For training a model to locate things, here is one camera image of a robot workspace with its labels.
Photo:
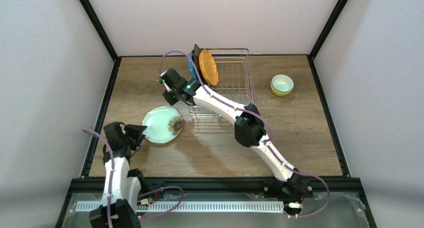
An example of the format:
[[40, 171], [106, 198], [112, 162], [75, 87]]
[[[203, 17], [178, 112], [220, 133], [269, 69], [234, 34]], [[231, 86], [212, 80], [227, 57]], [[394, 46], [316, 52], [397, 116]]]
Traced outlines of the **blue polka dot plate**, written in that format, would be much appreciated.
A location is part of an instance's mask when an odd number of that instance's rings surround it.
[[189, 53], [189, 55], [190, 55], [191, 61], [188, 61], [188, 69], [189, 69], [189, 72], [190, 72], [191, 77], [194, 78], [194, 79], [196, 79], [197, 76], [196, 76], [194, 65], [192, 63], [192, 62], [195, 61], [194, 50], [192, 50]]

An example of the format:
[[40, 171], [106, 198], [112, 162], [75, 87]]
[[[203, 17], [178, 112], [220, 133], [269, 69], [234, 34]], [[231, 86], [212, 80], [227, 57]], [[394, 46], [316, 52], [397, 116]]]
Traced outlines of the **pale green flower plate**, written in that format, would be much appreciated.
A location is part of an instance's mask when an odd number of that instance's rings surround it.
[[142, 125], [146, 126], [143, 134], [149, 142], [166, 144], [181, 133], [184, 120], [175, 108], [161, 106], [149, 111], [143, 118]]

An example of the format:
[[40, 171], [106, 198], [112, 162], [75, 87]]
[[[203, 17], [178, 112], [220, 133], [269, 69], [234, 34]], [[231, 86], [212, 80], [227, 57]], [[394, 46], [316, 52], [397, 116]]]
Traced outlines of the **orange polka dot plate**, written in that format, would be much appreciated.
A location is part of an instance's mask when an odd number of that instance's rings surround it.
[[210, 86], [217, 86], [219, 83], [219, 73], [214, 57], [209, 50], [203, 49], [200, 52], [199, 67], [204, 80]]

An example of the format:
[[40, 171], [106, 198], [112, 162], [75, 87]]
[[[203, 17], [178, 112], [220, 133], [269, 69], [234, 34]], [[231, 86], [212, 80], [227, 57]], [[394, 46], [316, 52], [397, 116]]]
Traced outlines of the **black floral square plate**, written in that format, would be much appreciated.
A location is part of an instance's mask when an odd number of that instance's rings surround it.
[[199, 78], [202, 80], [202, 82], [204, 84], [206, 84], [206, 80], [202, 74], [202, 71], [200, 69], [200, 54], [202, 52], [202, 49], [195, 43], [194, 44], [194, 48], [193, 48], [193, 55], [194, 55], [194, 62], [195, 62], [195, 66], [196, 66], [196, 70], [199, 74]]

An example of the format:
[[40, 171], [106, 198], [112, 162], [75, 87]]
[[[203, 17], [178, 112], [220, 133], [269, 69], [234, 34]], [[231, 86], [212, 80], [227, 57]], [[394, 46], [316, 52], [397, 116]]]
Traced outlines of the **metal wire dish rack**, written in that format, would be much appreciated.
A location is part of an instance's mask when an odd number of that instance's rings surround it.
[[256, 103], [252, 62], [247, 48], [208, 48], [219, 75], [217, 86], [204, 83], [218, 94], [235, 96], [244, 94]]

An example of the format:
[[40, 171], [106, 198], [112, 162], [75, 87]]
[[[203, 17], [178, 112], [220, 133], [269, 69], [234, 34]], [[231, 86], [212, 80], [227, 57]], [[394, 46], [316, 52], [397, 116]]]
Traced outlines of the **yellow green bowl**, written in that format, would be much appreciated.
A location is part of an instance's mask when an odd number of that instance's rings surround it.
[[270, 83], [271, 92], [279, 97], [286, 96], [290, 94], [294, 88], [294, 85], [291, 83]]

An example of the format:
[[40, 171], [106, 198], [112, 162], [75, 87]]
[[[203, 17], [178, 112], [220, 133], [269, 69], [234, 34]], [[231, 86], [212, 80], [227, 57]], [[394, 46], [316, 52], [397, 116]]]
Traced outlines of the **pale green glass bowl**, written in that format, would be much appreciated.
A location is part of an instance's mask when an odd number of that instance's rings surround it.
[[293, 84], [294, 85], [294, 82], [293, 82], [293, 80], [289, 77], [289, 76], [287, 76], [287, 75], [284, 75], [284, 74], [277, 74], [277, 75], [275, 75], [272, 79], [271, 79], [271, 82], [270, 83], [273, 83], [273, 84], [277, 84], [277, 83], [286, 83], [286, 84]]

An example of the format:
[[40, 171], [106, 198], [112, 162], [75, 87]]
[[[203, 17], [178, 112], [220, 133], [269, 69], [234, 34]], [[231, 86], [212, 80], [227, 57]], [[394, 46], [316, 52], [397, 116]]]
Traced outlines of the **small clear plastic cup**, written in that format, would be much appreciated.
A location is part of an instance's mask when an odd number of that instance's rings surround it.
[[229, 101], [233, 102], [234, 98], [232, 95], [230, 94], [221, 94], [222, 97], [224, 97], [225, 99], [228, 99]]

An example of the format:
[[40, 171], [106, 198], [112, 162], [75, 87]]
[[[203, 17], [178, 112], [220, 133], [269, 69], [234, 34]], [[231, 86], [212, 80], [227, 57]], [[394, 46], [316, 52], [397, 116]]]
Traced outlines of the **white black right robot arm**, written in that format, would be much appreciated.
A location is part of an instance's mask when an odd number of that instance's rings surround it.
[[234, 127], [234, 138], [253, 149], [269, 166], [275, 178], [296, 188], [302, 179], [300, 172], [290, 164], [272, 143], [273, 133], [266, 131], [267, 122], [258, 108], [250, 103], [243, 105], [229, 100], [205, 86], [195, 78], [187, 81], [171, 68], [159, 74], [158, 82], [164, 84], [164, 98], [170, 105], [182, 101], [187, 105], [200, 105], [226, 119]]

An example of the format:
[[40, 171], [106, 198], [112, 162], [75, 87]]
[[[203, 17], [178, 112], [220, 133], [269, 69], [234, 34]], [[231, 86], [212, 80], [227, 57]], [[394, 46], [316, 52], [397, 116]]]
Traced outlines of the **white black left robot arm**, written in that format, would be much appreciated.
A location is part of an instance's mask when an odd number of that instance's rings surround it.
[[139, 228], [137, 203], [147, 184], [142, 172], [130, 168], [132, 152], [145, 138], [145, 125], [116, 121], [104, 126], [104, 135], [84, 129], [84, 132], [103, 141], [102, 162], [106, 176], [100, 205], [89, 213], [93, 228]]

